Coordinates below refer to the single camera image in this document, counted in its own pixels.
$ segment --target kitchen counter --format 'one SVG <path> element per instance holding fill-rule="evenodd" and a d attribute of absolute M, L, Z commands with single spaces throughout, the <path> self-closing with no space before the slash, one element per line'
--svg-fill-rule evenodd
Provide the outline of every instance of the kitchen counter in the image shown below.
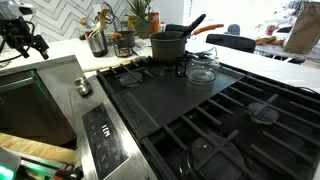
<path fill-rule="evenodd" d="M 136 42 L 140 46 L 150 45 L 149 40 L 138 39 Z M 205 43 L 193 42 L 188 44 L 188 48 L 199 49 L 199 47 L 203 47 L 203 50 L 208 48 L 205 47 L 208 46 L 205 45 Z M 18 72 L 24 70 L 26 67 L 39 66 L 39 63 L 55 64 L 58 62 L 55 60 L 58 59 L 59 62 L 76 59 L 81 68 L 85 71 L 92 68 L 114 66 L 122 61 L 133 59 L 135 57 L 131 56 L 128 58 L 118 58 L 114 54 L 113 47 L 110 47 L 108 55 L 101 58 L 95 58 L 93 57 L 87 42 L 80 41 L 79 39 L 52 42 L 49 43 L 49 47 L 48 55 L 50 58 L 48 60 L 43 60 L 38 51 L 30 49 L 29 58 L 19 58 L 12 61 L 8 66 L 0 69 L 0 75 Z M 141 56 L 152 55 L 150 47 L 135 47 L 134 50 Z M 217 52 L 219 61 L 227 65 L 231 65 L 292 86 L 308 87 L 320 93 L 320 81 L 318 80 L 320 77 L 320 71 L 317 69 L 273 60 L 271 58 L 265 58 L 255 54 L 240 52 L 220 46 L 217 46 Z M 16 50 L 4 50 L 4 52 L 1 54 L 0 60 L 13 57 L 17 54 L 18 53 Z M 85 73 L 85 75 L 88 77 L 94 73 L 94 71 L 88 72 Z"/>

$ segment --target gas stove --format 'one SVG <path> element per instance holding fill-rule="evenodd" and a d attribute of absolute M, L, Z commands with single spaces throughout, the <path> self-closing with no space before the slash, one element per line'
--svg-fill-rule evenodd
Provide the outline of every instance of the gas stove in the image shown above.
<path fill-rule="evenodd" d="M 216 76 L 151 60 L 97 71 L 159 179 L 316 179 L 319 95 L 224 64 Z"/>

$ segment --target herringbone tile backsplash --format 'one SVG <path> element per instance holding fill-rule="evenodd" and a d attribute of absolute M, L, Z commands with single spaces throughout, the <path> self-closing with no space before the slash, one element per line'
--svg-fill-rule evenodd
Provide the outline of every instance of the herringbone tile backsplash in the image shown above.
<path fill-rule="evenodd" d="M 116 16 L 122 21 L 125 18 L 126 0 L 23 0 L 32 4 L 37 13 L 24 16 L 35 25 L 35 33 L 47 41 L 60 41 L 76 38 L 86 29 L 79 23 L 80 18 L 94 18 L 93 5 L 107 2 Z"/>

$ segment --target paper bag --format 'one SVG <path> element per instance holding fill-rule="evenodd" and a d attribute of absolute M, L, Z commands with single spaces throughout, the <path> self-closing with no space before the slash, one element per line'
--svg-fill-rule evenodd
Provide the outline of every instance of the paper bag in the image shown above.
<path fill-rule="evenodd" d="M 302 6 L 294 27 L 284 41 L 285 52 L 308 54 L 320 37 L 320 2 L 307 2 Z"/>

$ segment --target oven door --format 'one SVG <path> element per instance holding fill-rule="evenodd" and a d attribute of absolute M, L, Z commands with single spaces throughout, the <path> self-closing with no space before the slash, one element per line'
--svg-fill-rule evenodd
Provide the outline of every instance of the oven door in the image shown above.
<path fill-rule="evenodd" d="M 0 77 L 0 132 L 59 146 L 75 139 L 34 70 Z"/>

